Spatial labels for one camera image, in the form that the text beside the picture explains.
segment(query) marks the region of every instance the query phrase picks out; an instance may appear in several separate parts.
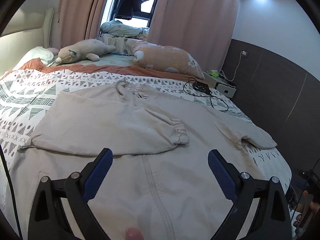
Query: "pink curtain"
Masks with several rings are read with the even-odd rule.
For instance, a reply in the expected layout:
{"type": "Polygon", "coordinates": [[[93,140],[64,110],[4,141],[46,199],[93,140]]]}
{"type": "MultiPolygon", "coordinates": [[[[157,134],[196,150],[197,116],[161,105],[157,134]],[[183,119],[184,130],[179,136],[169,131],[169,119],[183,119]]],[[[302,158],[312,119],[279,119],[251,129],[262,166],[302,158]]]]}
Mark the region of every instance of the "pink curtain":
{"type": "Polygon", "coordinates": [[[158,0],[148,41],[188,51],[202,70],[220,69],[240,0],[158,0]]]}
{"type": "Polygon", "coordinates": [[[107,0],[60,0],[61,48],[99,35],[107,0]]]}

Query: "plush toy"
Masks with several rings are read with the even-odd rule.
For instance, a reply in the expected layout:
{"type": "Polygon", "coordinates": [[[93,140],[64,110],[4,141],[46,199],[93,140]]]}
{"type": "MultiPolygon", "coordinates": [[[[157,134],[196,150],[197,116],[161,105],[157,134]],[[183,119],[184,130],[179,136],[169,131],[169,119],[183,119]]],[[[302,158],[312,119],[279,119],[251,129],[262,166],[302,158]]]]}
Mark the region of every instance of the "plush toy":
{"type": "Polygon", "coordinates": [[[103,54],[113,52],[115,49],[115,46],[106,45],[102,41],[95,39],[79,41],[76,44],[62,48],[55,62],[57,64],[73,63],[77,60],[85,59],[99,61],[103,54]]]}

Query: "blue gripper pad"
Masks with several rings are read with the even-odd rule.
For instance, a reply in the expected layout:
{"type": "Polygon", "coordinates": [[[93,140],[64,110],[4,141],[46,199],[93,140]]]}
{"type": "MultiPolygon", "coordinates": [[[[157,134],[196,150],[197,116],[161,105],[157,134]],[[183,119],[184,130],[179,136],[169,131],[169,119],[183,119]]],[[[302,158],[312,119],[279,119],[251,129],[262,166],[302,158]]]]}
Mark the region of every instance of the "blue gripper pad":
{"type": "Polygon", "coordinates": [[[85,181],[82,198],[86,203],[96,196],[102,181],[112,165],[112,161],[112,151],[107,150],[85,181]]]}
{"type": "Polygon", "coordinates": [[[208,154],[208,164],[225,197],[235,203],[238,198],[236,183],[213,151],[208,154]]]}

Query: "bed headboard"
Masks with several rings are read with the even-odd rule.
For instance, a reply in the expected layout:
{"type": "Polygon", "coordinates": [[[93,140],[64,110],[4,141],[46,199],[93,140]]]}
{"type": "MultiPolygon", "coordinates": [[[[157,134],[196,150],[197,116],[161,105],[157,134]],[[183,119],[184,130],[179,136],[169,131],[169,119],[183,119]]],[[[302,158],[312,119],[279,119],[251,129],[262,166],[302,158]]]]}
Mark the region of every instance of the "bed headboard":
{"type": "Polygon", "coordinates": [[[31,49],[50,44],[53,8],[44,14],[19,9],[0,37],[0,75],[11,70],[31,49]]]}

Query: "rust colored sheet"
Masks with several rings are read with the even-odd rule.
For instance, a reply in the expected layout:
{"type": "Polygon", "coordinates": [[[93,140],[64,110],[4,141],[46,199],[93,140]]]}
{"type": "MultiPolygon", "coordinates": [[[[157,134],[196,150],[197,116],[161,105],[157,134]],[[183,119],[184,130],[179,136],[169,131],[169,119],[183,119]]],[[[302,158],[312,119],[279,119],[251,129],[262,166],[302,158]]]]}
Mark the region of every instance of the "rust colored sheet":
{"type": "MultiPolygon", "coordinates": [[[[90,73],[90,74],[95,72],[106,71],[109,73],[120,74],[120,75],[165,78],[165,79],[179,80],[183,82],[187,82],[190,77],[195,78],[193,76],[183,75],[178,73],[170,73],[170,72],[164,72],[164,71],[157,71],[153,69],[145,69],[135,65],[123,67],[123,66],[114,66],[114,65],[97,66],[94,64],[81,65],[80,63],[77,63],[77,64],[71,64],[71,65],[59,65],[59,66],[47,67],[41,62],[39,58],[28,61],[20,69],[36,69],[38,71],[41,71],[42,73],[51,73],[51,72],[59,71],[63,69],[69,69],[74,72],[90,73]]],[[[3,78],[5,78],[11,72],[12,70],[9,71],[6,75],[4,75],[3,78]]]]}

